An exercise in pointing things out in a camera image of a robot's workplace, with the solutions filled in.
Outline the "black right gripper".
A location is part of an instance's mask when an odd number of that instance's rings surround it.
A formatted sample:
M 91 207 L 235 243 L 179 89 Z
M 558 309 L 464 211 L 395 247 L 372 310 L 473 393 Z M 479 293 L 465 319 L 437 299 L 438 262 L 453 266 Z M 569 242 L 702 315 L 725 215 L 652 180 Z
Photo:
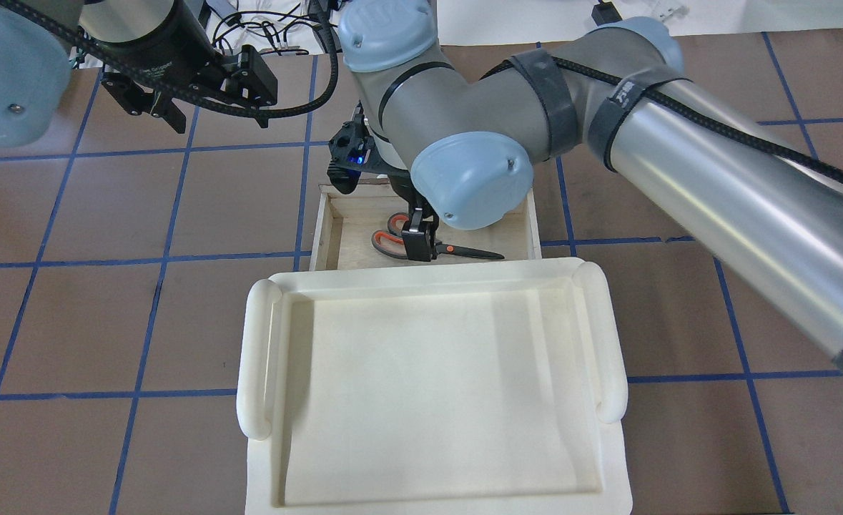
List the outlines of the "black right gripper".
M 350 195 L 355 192 L 363 174 L 386 176 L 396 194 L 412 208 L 401 228 L 408 260 L 434 261 L 438 216 L 419 207 L 422 205 L 421 195 L 412 186 L 408 170 L 384 159 L 378 149 L 378 141 L 365 123 L 365 115 L 353 115 L 352 120 L 344 123 L 327 145 L 330 150 L 327 178 L 332 186 L 342 195 Z

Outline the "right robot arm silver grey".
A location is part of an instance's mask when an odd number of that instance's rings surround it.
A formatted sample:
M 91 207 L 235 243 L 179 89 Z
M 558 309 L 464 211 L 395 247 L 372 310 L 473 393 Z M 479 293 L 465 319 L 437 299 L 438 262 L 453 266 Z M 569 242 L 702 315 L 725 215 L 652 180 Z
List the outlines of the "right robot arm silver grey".
M 751 283 L 843 372 L 843 170 L 774 141 L 686 78 L 659 21 L 636 17 L 468 82 L 425 1 L 352 1 L 338 35 L 381 167 L 337 157 L 332 183 L 392 176 L 431 260 L 437 221 L 477 230 L 522 202 L 533 166 L 588 147 Z

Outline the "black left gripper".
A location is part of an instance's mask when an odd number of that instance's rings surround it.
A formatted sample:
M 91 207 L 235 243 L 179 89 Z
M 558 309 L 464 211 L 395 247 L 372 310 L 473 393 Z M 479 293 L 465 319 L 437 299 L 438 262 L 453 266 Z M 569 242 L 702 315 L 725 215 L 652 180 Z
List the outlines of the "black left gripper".
M 196 99 L 245 109 L 261 129 L 270 125 L 263 113 L 277 104 L 280 88 L 274 72 L 253 46 L 245 44 L 238 53 L 225 54 L 189 44 L 177 51 L 157 50 L 155 55 L 166 58 L 166 62 L 136 63 L 134 69 Z M 186 133 L 186 115 L 167 90 L 143 88 L 136 79 L 116 69 L 104 72 L 102 84 L 127 114 L 149 114 L 166 122 L 177 134 Z

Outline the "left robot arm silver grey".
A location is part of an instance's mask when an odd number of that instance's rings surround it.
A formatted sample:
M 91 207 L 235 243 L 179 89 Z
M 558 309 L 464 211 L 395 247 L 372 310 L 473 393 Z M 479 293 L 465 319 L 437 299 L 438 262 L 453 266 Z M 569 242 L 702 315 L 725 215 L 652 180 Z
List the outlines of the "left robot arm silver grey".
M 130 69 L 223 104 L 277 104 L 277 78 L 252 46 L 222 54 L 183 1 L 29 1 Z M 71 77 L 63 38 L 0 4 L 0 147 L 37 141 Z

